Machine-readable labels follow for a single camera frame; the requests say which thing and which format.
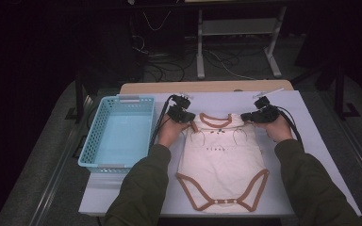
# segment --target baby onesie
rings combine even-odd
[[[216,119],[202,113],[184,134],[177,179],[192,207],[208,213],[254,211],[269,175],[255,128],[237,114]]]

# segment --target gray floor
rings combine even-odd
[[[303,37],[281,38],[274,51],[283,79],[292,79],[306,71],[293,65],[303,43]],[[261,52],[267,37],[237,37],[207,40],[205,45],[206,80],[274,79],[269,65]],[[195,50],[193,45],[182,60],[167,55],[165,51],[151,52],[143,82],[197,81]],[[212,55],[230,58],[222,64]],[[316,123],[321,136],[337,164],[348,188],[362,211],[362,164],[357,149],[362,151],[362,90],[346,79],[345,102],[353,103],[361,117],[341,121],[332,110],[334,89],[316,91],[317,75],[305,79],[294,88],[299,90]],[[89,172],[77,165],[72,157],[77,145],[88,133],[89,110],[101,96],[115,94],[116,90],[104,90],[86,102],[86,117],[79,124],[65,120],[68,110],[75,107],[74,84],[64,90],[52,115],[41,133],[33,153],[0,215],[0,225],[98,225],[97,219],[81,215],[78,207]],[[296,218],[282,219],[283,225],[297,225]]]

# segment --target person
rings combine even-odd
[[[104,225],[157,225],[169,183],[169,148],[188,127],[186,123],[171,120],[167,114],[162,121],[157,144],[124,177],[119,196],[107,210]]]
[[[169,178],[170,146],[188,125],[165,115],[158,142],[125,176],[117,199],[105,215],[104,225],[156,225]],[[293,138],[283,117],[271,123],[254,123],[277,142],[275,153],[281,163],[281,176],[291,206],[300,225],[362,225],[362,219],[332,182],[328,172],[314,156],[305,153]]]

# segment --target dark background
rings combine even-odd
[[[61,7],[48,0],[0,1],[0,209],[55,102],[78,72],[90,93],[140,79],[144,59],[130,51],[130,14],[86,16],[63,12]],[[160,38],[168,42],[163,45],[182,44],[183,35],[196,30],[191,22],[196,12],[179,15],[174,23],[183,29],[164,28]],[[137,25],[140,14],[134,16]],[[299,65],[313,68],[333,56],[337,61],[328,68],[341,65],[362,87],[362,1],[288,8],[281,34],[290,33],[308,35]],[[174,51],[182,53],[182,48]],[[324,74],[322,83],[327,87],[333,76]]]

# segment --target blue plastic basket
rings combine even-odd
[[[78,165],[91,172],[128,173],[148,154],[154,116],[154,97],[104,97]]]

